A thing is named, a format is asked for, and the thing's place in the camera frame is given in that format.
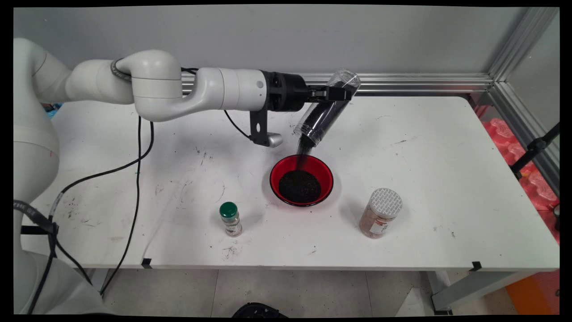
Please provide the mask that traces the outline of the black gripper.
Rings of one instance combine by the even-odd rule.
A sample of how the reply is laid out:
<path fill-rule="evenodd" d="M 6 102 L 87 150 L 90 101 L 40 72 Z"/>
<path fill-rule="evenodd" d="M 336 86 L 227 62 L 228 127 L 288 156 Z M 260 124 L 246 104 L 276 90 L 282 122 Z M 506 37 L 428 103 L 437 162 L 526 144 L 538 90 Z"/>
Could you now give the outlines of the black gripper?
<path fill-rule="evenodd" d="M 289 73 L 263 71 L 267 95 L 265 106 L 272 112 L 296 112 L 306 102 L 348 102 L 352 91 L 328 85 L 307 85 L 303 77 Z"/>

